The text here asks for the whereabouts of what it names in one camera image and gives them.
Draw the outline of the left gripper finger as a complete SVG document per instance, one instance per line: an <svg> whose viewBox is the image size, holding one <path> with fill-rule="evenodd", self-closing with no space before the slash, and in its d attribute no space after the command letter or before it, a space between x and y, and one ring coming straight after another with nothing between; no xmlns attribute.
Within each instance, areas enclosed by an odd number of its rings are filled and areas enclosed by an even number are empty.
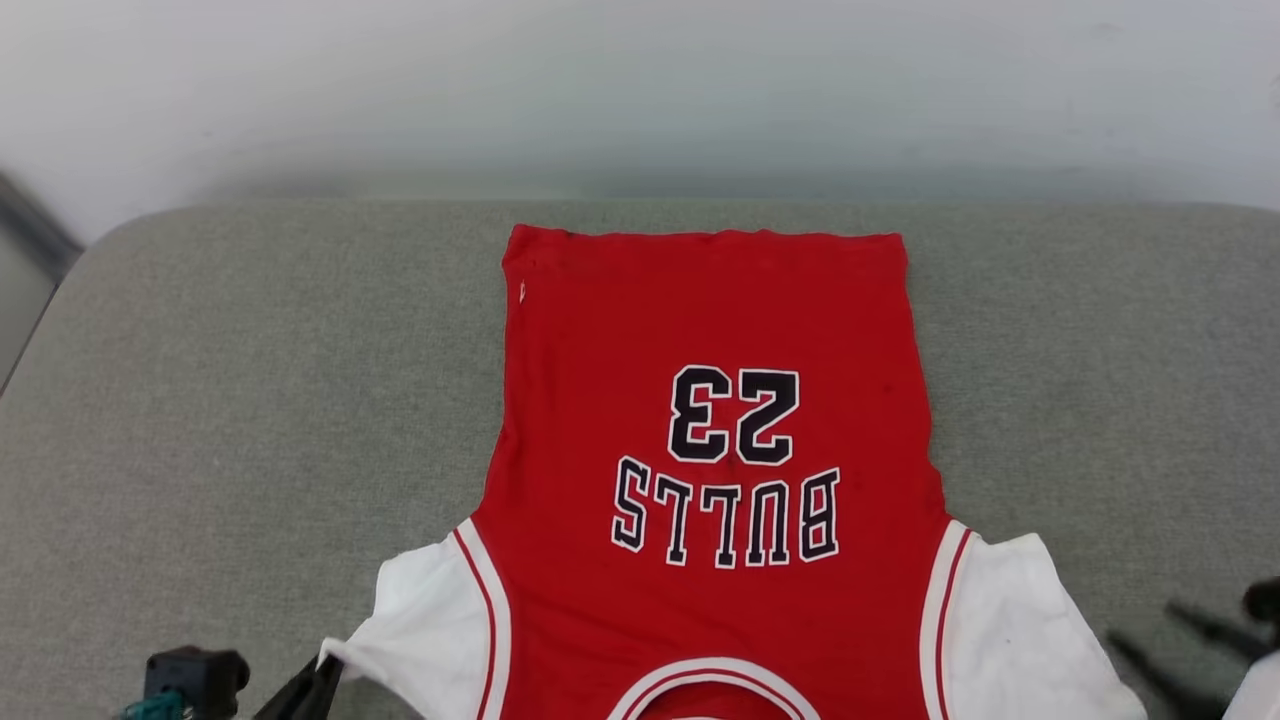
<svg viewBox="0 0 1280 720"><path fill-rule="evenodd" d="M294 698L294 688L297 680L294 679L298 673L296 673L259 711L252 716L252 720L292 720L292 700Z"/></svg>
<svg viewBox="0 0 1280 720"><path fill-rule="evenodd" d="M294 678L292 720L328 720L343 670L339 659L312 659Z"/></svg>

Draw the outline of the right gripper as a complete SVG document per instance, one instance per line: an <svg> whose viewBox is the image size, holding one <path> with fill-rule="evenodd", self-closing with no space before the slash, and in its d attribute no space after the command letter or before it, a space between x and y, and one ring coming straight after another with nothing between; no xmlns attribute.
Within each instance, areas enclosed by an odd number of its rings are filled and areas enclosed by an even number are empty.
<svg viewBox="0 0 1280 720"><path fill-rule="evenodd" d="M1280 578L1249 587L1243 598L1248 616L1270 626L1270 641L1179 601L1165 612L1189 628L1206 644L1252 662L1230 703L1199 692L1158 667L1139 646L1120 632L1106 642L1171 710L1172 720L1280 720Z"/></svg>

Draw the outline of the red white basketball jersey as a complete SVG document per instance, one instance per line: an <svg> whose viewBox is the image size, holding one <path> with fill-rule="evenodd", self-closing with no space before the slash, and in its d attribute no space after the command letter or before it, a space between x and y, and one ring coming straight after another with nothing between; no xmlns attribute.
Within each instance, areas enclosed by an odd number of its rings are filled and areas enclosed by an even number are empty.
<svg viewBox="0 0 1280 720"><path fill-rule="evenodd" d="M947 510L899 234L515 228L477 509L321 659L428 720L1147 720Z"/></svg>

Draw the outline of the dark grey skirting strip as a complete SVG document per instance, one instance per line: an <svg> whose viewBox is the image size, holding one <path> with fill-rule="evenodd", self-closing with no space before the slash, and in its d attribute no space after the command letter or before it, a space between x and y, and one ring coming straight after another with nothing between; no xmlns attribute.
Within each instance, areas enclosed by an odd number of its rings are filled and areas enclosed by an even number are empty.
<svg viewBox="0 0 1280 720"><path fill-rule="evenodd" d="M0 170L0 231L55 284L61 284L84 249L42 204Z"/></svg>

